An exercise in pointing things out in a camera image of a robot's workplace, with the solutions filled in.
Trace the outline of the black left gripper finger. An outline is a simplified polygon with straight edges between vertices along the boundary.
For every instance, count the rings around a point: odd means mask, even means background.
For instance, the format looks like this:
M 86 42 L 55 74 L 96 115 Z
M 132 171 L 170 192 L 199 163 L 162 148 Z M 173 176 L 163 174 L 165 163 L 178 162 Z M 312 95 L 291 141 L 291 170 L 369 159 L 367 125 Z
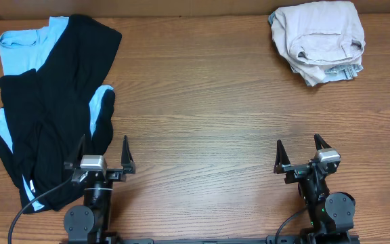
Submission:
M 125 174 L 135 174 L 135 162 L 129 149 L 129 141 L 127 136 L 124 136 L 123 139 L 121 166 Z
M 64 168 L 76 169 L 80 167 L 81 160 L 84 154 L 85 154 L 85 135 L 82 135 L 77 146 L 69 154 L 68 158 L 65 160 Z

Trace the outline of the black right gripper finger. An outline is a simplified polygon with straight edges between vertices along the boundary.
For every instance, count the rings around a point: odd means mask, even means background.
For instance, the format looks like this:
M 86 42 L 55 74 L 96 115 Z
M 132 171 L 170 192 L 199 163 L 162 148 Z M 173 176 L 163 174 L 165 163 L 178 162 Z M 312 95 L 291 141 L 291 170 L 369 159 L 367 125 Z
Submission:
M 314 142 L 315 142 L 316 150 L 331 148 L 331 146 L 321 137 L 320 134 L 314 135 Z
M 274 163 L 274 173 L 283 174 L 285 167 L 291 166 L 288 155 L 286 154 L 284 145 L 281 140 L 277 140 L 276 147 L 276 160 Z

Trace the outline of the beige khaki shorts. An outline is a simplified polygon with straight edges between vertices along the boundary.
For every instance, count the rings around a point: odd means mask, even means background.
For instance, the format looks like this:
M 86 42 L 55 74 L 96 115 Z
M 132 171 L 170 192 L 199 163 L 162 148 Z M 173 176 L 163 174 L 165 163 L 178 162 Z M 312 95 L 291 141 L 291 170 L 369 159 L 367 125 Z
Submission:
M 316 1 L 274 11 L 286 31 L 286 50 L 310 65 L 335 65 L 361 57 L 365 34 L 350 1 Z

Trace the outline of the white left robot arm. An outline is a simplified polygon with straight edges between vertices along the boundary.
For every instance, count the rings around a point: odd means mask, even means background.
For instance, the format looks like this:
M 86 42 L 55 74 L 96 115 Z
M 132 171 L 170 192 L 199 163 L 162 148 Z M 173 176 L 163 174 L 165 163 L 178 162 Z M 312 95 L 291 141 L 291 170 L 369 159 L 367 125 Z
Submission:
M 121 166 L 109 168 L 103 155 L 86 155 L 85 138 L 64 162 L 73 171 L 70 183 L 83 190 L 83 204 L 71 207 L 64 216 L 64 229 L 69 243 L 122 243 L 117 232 L 110 232 L 110 210 L 113 184 L 124 182 L 135 173 L 135 162 L 128 137 L 123 139 Z

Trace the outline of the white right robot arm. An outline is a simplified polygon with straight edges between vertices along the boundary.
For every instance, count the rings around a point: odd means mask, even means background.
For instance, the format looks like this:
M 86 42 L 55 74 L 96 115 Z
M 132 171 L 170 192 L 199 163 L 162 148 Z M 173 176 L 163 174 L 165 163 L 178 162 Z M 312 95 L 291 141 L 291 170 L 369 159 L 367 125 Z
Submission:
M 337 171 L 341 156 L 320 134 L 314 135 L 314 142 L 316 153 L 306 165 L 292 165 L 282 141 L 276 143 L 274 173 L 284 174 L 287 184 L 298 184 L 305 206 L 280 225 L 273 242 L 280 243 L 282 229 L 307 212 L 311 227 L 301 229 L 289 243 L 359 243 L 359 237 L 349 234 L 354 227 L 355 199 L 346 192 L 331 193 L 326 183 L 326 178 Z

